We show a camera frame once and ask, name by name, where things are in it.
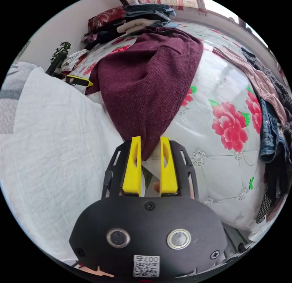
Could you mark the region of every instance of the red pillow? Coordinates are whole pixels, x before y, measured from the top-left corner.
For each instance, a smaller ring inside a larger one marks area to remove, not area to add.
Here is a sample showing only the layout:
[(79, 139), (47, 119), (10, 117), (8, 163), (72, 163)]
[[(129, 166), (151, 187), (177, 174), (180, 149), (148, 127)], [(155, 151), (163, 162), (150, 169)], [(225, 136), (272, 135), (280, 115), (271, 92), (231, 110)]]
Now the red pillow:
[(108, 22), (120, 19), (124, 14), (123, 7), (116, 7), (100, 13), (88, 20), (88, 31), (104, 26)]

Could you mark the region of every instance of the yellow object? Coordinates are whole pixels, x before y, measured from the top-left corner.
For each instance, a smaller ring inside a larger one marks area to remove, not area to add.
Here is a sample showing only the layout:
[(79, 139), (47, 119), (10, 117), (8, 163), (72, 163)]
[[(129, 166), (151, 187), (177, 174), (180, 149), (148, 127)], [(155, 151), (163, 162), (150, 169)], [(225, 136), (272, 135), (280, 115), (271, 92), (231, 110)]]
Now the yellow object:
[(123, 191), (141, 197), (141, 137), (133, 137), (126, 168)]
[(169, 139), (160, 137), (160, 196), (162, 194), (177, 193), (178, 186), (176, 180), (176, 171), (173, 163)]
[(80, 80), (86, 81), (87, 82), (87, 86), (86, 87), (93, 86), (93, 83), (90, 82), (88, 79), (81, 78), (81, 77), (77, 77), (77, 76), (73, 76), (73, 75), (67, 75), (66, 77), (68, 77), (68, 78), (75, 78), (75, 79), (80, 79)]

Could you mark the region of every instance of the potted plant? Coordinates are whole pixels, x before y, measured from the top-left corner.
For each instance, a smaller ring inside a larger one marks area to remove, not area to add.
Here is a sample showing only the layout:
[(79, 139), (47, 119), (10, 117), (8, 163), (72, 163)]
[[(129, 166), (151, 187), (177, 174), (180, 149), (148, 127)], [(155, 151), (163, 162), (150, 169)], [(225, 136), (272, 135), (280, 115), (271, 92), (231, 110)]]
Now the potted plant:
[(59, 55), (60, 52), (68, 51), (70, 48), (71, 48), (70, 42), (68, 42), (68, 41), (61, 42), (60, 47), (56, 48), (52, 58), (50, 59), (50, 62), (52, 63), (57, 58), (57, 56)]

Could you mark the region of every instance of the white blanket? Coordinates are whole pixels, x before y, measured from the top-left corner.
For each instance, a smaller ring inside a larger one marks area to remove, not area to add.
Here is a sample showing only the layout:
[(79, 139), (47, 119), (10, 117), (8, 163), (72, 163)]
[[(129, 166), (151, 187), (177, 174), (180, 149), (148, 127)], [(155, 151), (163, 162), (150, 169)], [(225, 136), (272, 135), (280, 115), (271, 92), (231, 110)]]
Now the white blanket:
[(25, 233), (59, 260), (80, 213), (101, 197), (104, 172), (123, 142), (101, 105), (35, 68), (13, 133), (0, 135), (0, 182)]

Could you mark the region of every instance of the green leaf print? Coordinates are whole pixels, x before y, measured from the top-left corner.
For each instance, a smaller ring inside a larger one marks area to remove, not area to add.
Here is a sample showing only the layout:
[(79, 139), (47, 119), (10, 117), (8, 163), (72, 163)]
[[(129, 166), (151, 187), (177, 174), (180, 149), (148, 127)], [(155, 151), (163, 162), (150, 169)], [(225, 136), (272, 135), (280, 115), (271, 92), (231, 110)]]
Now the green leaf print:
[(210, 102), (210, 104), (211, 104), (212, 107), (213, 106), (220, 105), (220, 103), (218, 103), (217, 101), (211, 100), (211, 99), (209, 99), (209, 102)]
[(255, 178), (254, 177), (252, 177), (251, 179), (250, 179), (250, 181), (249, 181), (249, 189), (253, 189), (253, 185), (252, 185), (252, 183), (253, 183), (253, 180), (254, 180)]
[(248, 86), (247, 90), (250, 91), (251, 93), (254, 93), (253, 90)]
[(242, 112), (243, 117), (245, 118), (245, 124), (248, 127), (249, 122), (250, 122), (250, 117), (249, 117), (249, 113), (244, 113)]
[(193, 93), (197, 92), (198, 88), (196, 86), (191, 86), (191, 90)]

